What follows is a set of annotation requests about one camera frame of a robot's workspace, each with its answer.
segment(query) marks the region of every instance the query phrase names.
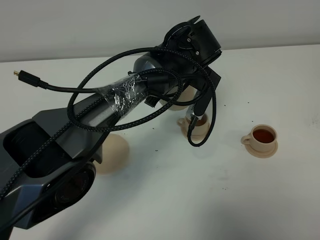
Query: table surface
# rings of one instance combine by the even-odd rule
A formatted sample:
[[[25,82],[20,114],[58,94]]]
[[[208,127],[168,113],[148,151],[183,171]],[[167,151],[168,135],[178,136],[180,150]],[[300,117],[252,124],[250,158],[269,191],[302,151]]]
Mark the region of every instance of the table surface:
[[[113,63],[88,86],[122,78],[137,58]],[[14,70],[73,87],[105,59],[0,63],[0,131],[70,97],[19,82]],[[320,239],[320,45],[226,50],[211,67],[222,79],[204,146],[190,146],[176,125],[185,111],[119,131],[129,165],[98,175],[77,204],[29,230],[15,228],[11,239]],[[124,121],[153,111],[141,104]],[[240,142],[258,124],[278,133],[271,158],[251,156]]]

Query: white background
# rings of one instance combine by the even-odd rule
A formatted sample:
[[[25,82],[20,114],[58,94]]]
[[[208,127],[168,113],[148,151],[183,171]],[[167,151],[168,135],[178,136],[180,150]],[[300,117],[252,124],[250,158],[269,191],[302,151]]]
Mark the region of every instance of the white background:
[[[2,0],[0,61],[111,56],[201,15],[224,49],[320,43],[319,0]]]

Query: plastic wrap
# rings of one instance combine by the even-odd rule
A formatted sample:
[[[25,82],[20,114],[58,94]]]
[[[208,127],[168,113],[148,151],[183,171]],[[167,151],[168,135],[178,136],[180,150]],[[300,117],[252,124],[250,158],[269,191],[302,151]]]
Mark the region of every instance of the plastic wrap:
[[[96,92],[104,97],[112,111],[120,117],[127,115],[148,95],[146,82],[136,73],[99,87]]]

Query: black cable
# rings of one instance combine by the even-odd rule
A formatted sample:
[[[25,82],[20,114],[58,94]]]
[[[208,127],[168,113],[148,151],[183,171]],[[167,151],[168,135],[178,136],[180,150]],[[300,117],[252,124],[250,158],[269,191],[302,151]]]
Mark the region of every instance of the black cable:
[[[199,142],[199,143],[194,143],[194,142],[192,141],[192,139],[191,139],[192,131],[193,131],[193,129],[195,128],[195,125],[196,125],[196,124],[194,124],[194,125],[191,124],[191,123],[192,123],[192,119],[191,119],[191,123],[190,123],[190,125],[189,125],[188,132],[187,132],[187,134],[186,134],[187,139],[188,139],[188,142],[191,144],[191,146],[193,146],[193,147],[201,147],[203,144],[206,143],[206,141],[207,141],[208,138],[210,137],[210,134],[211,134],[212,130],[214,129],[215,120],[216,120],[216,116],[217,116],[217,108],[216,108],[216,106],[214,105],[214,102],[215,102],[215,101],[216,101],[216,93],[214,93],[214,94],[213,94],[213,97],[212,97],[212,102],[213,102],[213,103],[212,103],[212,119],[214,119],[214,121],[211,122],[207,134],[205,135],[204,139],[203,139],[201,142]]]
[[[157,52],[157,53],[170,53],[173,55],[177,55],[189,62],[191,62],[194,66],[196,66],[198,68],[198,70],[204,75],[206,81],[209,84],[209,87],[212,91],[212,93],[215,95],[215,86],[214,83],[212,82],[212,80],[210,79],[208,73],[205,71],[205,69],[199,64],[197,63],[195,60],[193,60],[192,58],[178,52],[175,50],[171,50],[171,49],[167,49],[167,48],[161,48],[161,47],[144,47],[144,48],[137,48],[137,49],[133,49],[133,50],[129,50],[129,51],[125,51],[122,52],[116,56],[111,57],[110,59],[106,60],[105,62],[103,62],[102,64],[100,64],[99,66],[97,66],[91,73],[89,73],[85,79],[80,83],[80,85],[78,86],[78,88],[83,88],[87,82],[95,75],[97,74],[100,70],[102,70],[104,67],[106,67],[107,65],[113,63],[114,61],[123,58],[125,56],[129,56],[132,54],[138,54],[138,53],[144,53],[144,52]],[[133,121],[133,122],[129,122],[126,124],[122,124],[122,125],[117,125],[114,127],[92,127],[92,126],[88,126],[85,124],[82,124],[81,122],[79,122],[76,118],[75,118],[75,113],[74,113],[74,102],[76,100],[76,97],[78,96],[78,93],[74,93],[71,98],[70,101],[68,103],[68,107],[67,107],[67,115],[69,120],[76,125],[77,127],[87,130],[87,131],[91,131],[91,132],[105,132],[105,131],[119,131],[119,130],[124,130],[124,129],[128,129],[128,128],[132,128],[141,124],[144,124],[152,119],[154,119],[155,117],[159,116],[160,114],[162,114],[164,111],[166,111],[169,107],[171,107],[174,104],[174,101],[176,101],[179,97],[178,94],[175,95],[175,97],[173,97],[170,101],[167,102],[167,104],[165,104],[162,108],[160,108],[159,110],[155,111],[154,113],[141,118],[139,120]],[[212,121],[211,124],[214,125],[215,124],[216,119],[213,118],[212,116]]]
[[[187,87],[189,87],[190,86],[190,83],[187,81],[184,85],[183,85],[183,89],[182,89],[182,92],[184,91],[184,90],[186,90],[187,89]],[[167,94],[165,94],[165,95],[162,95],[162,96],[166,96],[166,97],[168,97],[168,98],[171,98],[171,97],[173,97],[174,95],[175,95],[175,93],[176,92],[174,92],[174,93],[167,93]]]
[[[53,85],[48,85],[46,86],[45,89],[55,91],[55,92],[61,92],[61,93],[95,94],[97,92],[96,88],[78,89],[74,87],[60,87],[60,86],[53,86]]]
[[[18,76],[18,79],[26,84],[32,85],[34,87],[39,87],[42,89],[48,89],[55,92],[61,93],[78,93],[78,94],[95,94],[99,92],[99,89],[104,89],[103,87],[96,88],[74,88],[74,87],[61,87],[50,85],[49,83],[42,81],[39,77],[32,75],[26,71],[21,70],[20,72],[14,71],[14,75]],[[136,83],[145,82],[146,79],[137,80]]]
[[[105,61],[103,64],[107,63],[110,64],[112,62],[114,62],[115,60],[121,58],[119,56],[122,56],[123,53],[121,54],[118,54],[117,56],[114,56],[112,58],[110,58],[109,60]],[[85,84],[97,73],[99,72],[102,68],[104,67],[101,67],[98,66],[95,70],[93,70],[81,83],[80,85],[78,86],[78,88],[83,88],[85,86]],[[117,126],[114,126],[114,127],[93,127],[93,126],[89,126],[89,125],[85,125],[85,124],[82,124],[80,121],[78,121],[77,119],[75,119],[75,113],[74,113],[74,102],[76,100],[76,97],[78,96],[78,93],[74,93],[71,98],[70,98],[70,101],[68,103],[68,106],[67,106],[67,115],[68,115],[68,118],[69,120],[74,124],[76,125],[77,127],[81,128],[81,129],[84,129],[86,131],[90,131],[90,132],[113,132],[113,131],[119,131],[119,130],[124,130],[124,129],[128,129],[128,128],[133,128],[133,127],[136,127],[138,125],[141,125],[141,124],[144,124],[154,118],[156,118],[157,116],[159,116],[160,114],[162,114],[163,112],[165,112],[167,109],[169,109],[173,104],[174,104],[174,101],[176,101],[179,96],[181,95],[182,93],[182,89],[183,89],[183,83],[182,83],[182,80],[180,78],[180,76],[173,70],[169,70],[169,69],[165,69],[165,68],[152,68],[152,69],[148,69],[148,70],[144,70],[144,71],[141,71],[141,72],[138,72],[138,74],[140,76],[143,76],[143,75],[147,75],[147,74],[150,74],[150,73],[167,73],[169,75],[171,75],[172,77],[174,77],[177,82],[178,82],[178,89],[174,95],[174,97],[167,102],[167,104],[165,104],[163,107],[161,107],[159,110],[149,114],[148,116],[144,117],[144,118],[141,118],[139,120],[136,120],[136,121],[133,121],[133,122],[129,122],[129,123],[126,123],[126,124],[122,124],[122,125],[117,125]]]
[[[119,121],[120,118],[115,118],[113,120],[113,125],[116,124]],[[40,197],[38,197],[36,200],[34,200],[32,203],[30,203],[25,209],[20,211],[18,214],[16,214],[14,217],[12,217],[7,223],[1,226],[0,233],[7,228],[10,228],[14,224],[16,224],[20,219],[22,219],[25,215],[27,215],[30,211],[32,211],[38,204],[40,204],[45,199],[49,198],[52,194],[55,193],[55,191],[58,190],[59,187],[61,187],[64,183],[69,181],[78,171],[80,171],[84,165],[91,160],[92,156],[95,154],[95,152],[99,149],[101,144],[105,141],[107,136],[110,132],[104,132],[102,136],[99,138],[99,140],[95,143],[93,148],[88,152],[88,154],[79,161],[70,171],[68,171],[63,177],[59,179],[51,188],[49,188],[46,192],[44,192]]]
[[[144,83],[147,79],[136,80],[135,83]],[[60,86],[53,86],[48,84],[45,89],[61,92],[61,93],[78,93],[78,94],[95,94],[99,92],[99,89],[104,89],[106,86],[103,87],[96,87],[96,88],[74,88],[74,87],[60,87]]]

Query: coffee cup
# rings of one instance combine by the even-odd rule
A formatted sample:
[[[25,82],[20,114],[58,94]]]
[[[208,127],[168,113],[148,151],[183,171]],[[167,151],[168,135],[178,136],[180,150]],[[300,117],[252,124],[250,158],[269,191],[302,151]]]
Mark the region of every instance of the coffee cup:
[[[190,120],[187,117],[180,118],[176,123],[178,124],[178,126],[180,126],[181,132],[184,137],[187,137]],[[193,141],[202,141],[205,138],[209,127],[210,123],[208,121],[208,116],[205,114],[200,120],[197,121],[194,129],[192,130],[191,139]]]
[[[247,151],[258,158],[269,158],[278,149],[277,132],[269,125],[257,125],[251,132],[241,138]]]
[[[174,94],[178,90],[178,87],[174,87],[171,91],[168,92],[168,94]],[[179,96],[177,99],[177,102],[188,102],[194,99],[195,96],[195,89],[192,86],[188,86]],[[160,100],[159,103],[161,103],[163,106],[167,104],[167,101]],[[178,105],[172,105],[169,110],[171,111],[179,111],[187,108],[188,106],[178,106]]]

